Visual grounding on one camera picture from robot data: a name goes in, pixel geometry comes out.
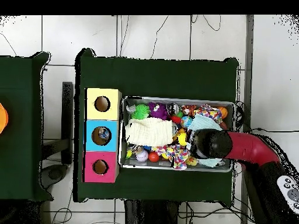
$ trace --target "dark green tablecloth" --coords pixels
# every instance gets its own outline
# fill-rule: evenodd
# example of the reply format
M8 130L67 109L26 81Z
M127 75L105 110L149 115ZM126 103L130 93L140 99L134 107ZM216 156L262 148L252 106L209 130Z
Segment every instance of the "dark green tablecloth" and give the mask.
M118 89L123 96L235 101L238 61L165 61L93 57L83 49L76 58L75 197L143 200L222 201L231 203L232 172L194 172L121 168L114 184L82 182L84 88Z
M0 103L9 115L0 134L0 199L52 199L39 184L40 79L48 56L0 57Z

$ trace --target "button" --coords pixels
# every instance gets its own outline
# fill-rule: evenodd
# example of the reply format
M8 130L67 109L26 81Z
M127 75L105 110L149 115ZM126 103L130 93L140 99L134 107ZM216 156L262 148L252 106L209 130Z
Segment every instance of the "button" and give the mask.
M287 192L287 195L291 200L295 202L299 202L299 191L292 189Z

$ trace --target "orange ball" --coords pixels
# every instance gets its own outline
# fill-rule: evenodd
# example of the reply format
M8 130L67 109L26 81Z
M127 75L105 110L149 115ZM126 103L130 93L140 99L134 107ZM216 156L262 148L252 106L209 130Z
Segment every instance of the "orange ball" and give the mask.
M222 113L222 119L225 119L227 117L228 111L225 107L217 107L221 113Z
M151 162L157 162L159 161L159 156L158 154L155 152L155 151L152 151L151 153L148 154L148 159L151 161Z

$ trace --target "gray bin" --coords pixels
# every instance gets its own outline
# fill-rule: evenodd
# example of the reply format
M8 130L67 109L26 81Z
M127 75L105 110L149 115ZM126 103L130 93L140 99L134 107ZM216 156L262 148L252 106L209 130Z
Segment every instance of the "gray bin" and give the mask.
M125 96L121 100L121 111L123 113L122 118L120 119L120 145L119 145L119 164L125 168L132 169L164 169L164 170L173 170L171 168L171 163L169 161L158 161L151 162L147 160L146 162L139 162L136 158L131 157L126 160L127 155L127 142L124 127L128 124L130 120L130 115L126 110L126 106L138 105L141 103L147 104L149 102L154 103L177 103L179 106L182 105L196 105L197 107L208 104L211 107L224 106L228 110L227 117L223 120L228 130L235 130L235 119L236 119L236 105L232 102L227 101L207 101L207 100L183 100L183 99L170 99L170 98L156 98L156 97L132 97ZM225 164L222 166L216 167L207 167L201 164L196 166L188 166L184 171L201 171L201 172L228 172L232 169L232 161L229 159L224 159Z

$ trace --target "red ball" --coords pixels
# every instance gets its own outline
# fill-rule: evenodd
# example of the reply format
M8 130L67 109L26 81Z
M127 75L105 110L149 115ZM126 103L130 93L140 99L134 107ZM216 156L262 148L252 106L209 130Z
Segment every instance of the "red ball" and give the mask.
M155 151L152 151L151 153L148 154L148 159L151 161L151 162L157 162L159 161L159 156L158 154L155 152Z

